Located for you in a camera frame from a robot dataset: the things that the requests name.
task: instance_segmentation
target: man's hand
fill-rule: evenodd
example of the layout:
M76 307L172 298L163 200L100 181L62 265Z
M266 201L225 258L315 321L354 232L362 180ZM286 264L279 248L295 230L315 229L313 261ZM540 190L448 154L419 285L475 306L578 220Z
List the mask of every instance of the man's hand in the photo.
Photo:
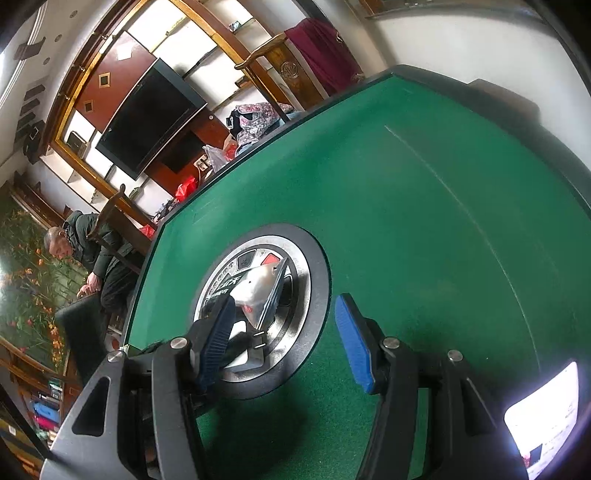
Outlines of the man's hand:
M86 284L90 287L90 293L100 291L100 289L102 288L102 282L100 281L100 278L97 277L94 273L90 273L90 275L88 275Z
M82 297L86 297L87 295L90 295L91 293L92 292L90 291L89 285L82 285L82 288L80 289L80 291L78 292L78 295L76 295L76 297L81 299Z

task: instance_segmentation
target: bright screen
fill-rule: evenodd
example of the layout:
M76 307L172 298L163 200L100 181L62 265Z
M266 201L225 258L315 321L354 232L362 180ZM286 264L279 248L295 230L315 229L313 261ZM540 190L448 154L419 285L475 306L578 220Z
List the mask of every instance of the bright screen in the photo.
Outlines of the bright screen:
M530 480L556 456L577 422L579 375L572 362L539 390L510 407L505 423Z

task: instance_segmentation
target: black pants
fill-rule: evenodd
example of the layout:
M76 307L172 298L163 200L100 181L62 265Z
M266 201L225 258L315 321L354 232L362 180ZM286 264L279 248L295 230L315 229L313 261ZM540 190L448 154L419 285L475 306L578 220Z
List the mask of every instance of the black pants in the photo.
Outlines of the black pants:
M144 256L138 252L130 253L125 259L138 267L141 267L144 262ZM107 274L100 293L100 304L107 312L116 313L120 317L125 317L127 315L128 302L131 299L137 281L137 273L132 272L123 263L117 263Z

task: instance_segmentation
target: wooden chair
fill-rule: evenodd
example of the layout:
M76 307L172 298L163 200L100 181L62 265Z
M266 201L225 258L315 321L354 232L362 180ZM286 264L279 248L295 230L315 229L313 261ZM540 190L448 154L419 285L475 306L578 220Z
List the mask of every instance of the wooden chair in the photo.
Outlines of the wooden chair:
M308 110L323 100L310 76L306 73L301 63L293 52L285 44L287 35L285 32L276 35L254 50L242 63L234 68L243 70L255 87L262 93L267 102L275 109L284 122L288 122L288 116L281 110L271 92L263 85L252 69L252 64L261 57L265 57L273 68L281 75L295 98L304 109Z
M113 230L121 235L121 238L127 240L138 252L140 252L143 256L148 255L151 241L147 236L137 229L137 227L125 216L125 214L123 214L123 212L121 212L121 210L119 210L116 203L120 198L126 198L125 185L121 185L119 191L115 193L115 195L113 195L106 203L105 207L99 214L95 227L88 234L88 238L99 243L102 247L105 247L115 258L123 263L123 265L139 275L139 268L133 263L129 262L117 250L113 249L99 235L100 228L104 224L108 223ZM154 230L156 230L156 225L154 223L149 222L148 224Z

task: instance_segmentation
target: dark green jacket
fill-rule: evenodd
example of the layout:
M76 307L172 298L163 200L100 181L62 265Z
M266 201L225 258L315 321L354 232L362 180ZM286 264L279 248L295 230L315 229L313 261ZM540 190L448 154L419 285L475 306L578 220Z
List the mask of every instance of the dark green jacket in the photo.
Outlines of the dark green jacket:
M83 214L77 210L72 212L66 219L63 228L74 248L72 254L74 259L84 265L89 272L94 272L97 277L104 281L113 267L119 263L119 260L114 258L97 242L87 239L88 234L96 225L98 216L97 213ZM123 256L133 251L131 244L123 241L120 234L111 229L109 225L103 225L99 230L99 235Z

